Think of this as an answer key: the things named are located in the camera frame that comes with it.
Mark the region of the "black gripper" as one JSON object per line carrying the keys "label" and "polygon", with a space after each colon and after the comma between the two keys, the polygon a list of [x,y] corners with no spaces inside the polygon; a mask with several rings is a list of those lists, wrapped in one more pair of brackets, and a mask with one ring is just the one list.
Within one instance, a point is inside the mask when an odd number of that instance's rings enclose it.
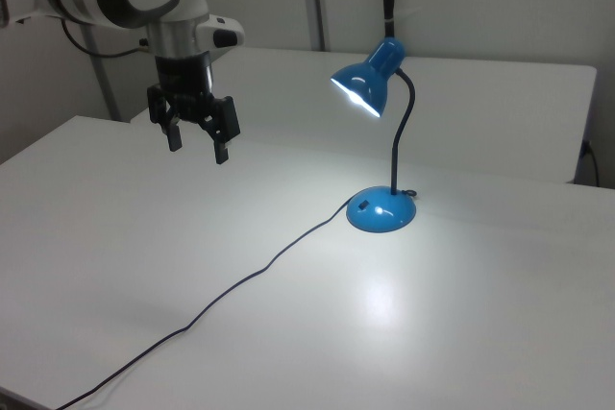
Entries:
{"label": "black gripper", "polygon": [[158,124],[169,150],[182,148],[179,120],[200,125],[214,143],[218,165],[229,159],[228,144],[240,134],[239,122],[230,96],[212,95],[209,52],[180,59],[155,57],[159,83],[147,88],[150,121]]}

